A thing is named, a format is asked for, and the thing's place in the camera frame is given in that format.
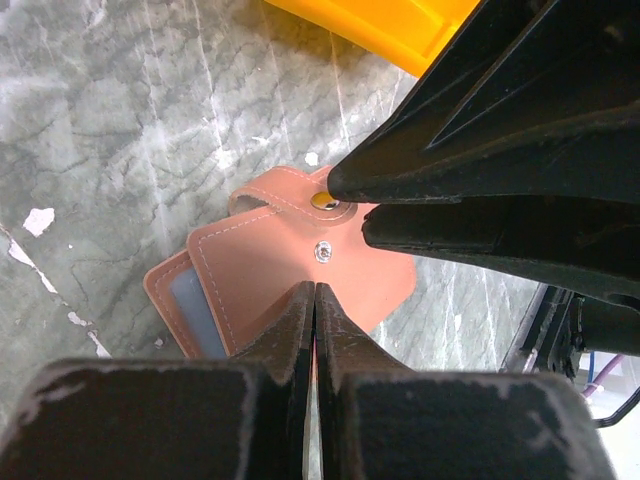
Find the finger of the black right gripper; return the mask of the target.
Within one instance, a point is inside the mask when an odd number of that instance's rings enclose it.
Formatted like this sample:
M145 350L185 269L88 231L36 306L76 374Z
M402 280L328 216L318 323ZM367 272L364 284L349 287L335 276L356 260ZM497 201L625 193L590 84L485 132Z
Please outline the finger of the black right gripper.
M475 265L599 300L639 297L639 209L558 196L380 205L362 227L372 247Z
M342 200L639 200L639 5L483 1L328 177Z

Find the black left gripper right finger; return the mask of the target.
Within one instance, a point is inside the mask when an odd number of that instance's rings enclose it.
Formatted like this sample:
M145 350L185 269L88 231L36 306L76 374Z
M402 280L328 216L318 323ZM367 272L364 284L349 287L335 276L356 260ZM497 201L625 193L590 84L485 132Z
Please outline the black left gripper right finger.
M327 479L611 479L582 397L554 374L415 371L315 291Z

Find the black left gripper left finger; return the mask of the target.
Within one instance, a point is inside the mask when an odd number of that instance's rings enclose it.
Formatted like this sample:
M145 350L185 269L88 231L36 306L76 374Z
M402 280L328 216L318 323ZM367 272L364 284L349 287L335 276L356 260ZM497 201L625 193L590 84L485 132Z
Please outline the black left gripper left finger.
M301 479L315 286L225 360L65 359L1 437L5 479Z

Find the pink leather card holder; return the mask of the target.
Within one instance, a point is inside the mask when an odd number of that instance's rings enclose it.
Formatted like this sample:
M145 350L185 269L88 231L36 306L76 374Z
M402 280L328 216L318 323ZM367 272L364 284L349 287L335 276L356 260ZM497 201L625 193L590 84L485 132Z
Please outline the pink leather card holder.
M328 168L277 166L234 191L229 215L193 230L144 289L189 358L243 350L282 313L296 285L327 283L371 332L416 286L414 260L366 245L371 204L331 197Z

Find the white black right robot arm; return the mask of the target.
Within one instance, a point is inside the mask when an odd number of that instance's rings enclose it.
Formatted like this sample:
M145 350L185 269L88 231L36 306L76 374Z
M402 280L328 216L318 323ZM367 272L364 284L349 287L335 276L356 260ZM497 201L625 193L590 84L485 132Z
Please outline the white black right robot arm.
M328 177L366 243L545 285L515 362L639 350L639 5L482 1Z

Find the yellow bin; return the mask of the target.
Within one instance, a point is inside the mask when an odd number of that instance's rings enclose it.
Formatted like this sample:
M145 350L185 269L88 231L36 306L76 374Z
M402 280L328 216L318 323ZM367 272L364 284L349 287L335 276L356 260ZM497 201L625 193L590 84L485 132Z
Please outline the yellow bin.
M420 77L478 0L271 0Z

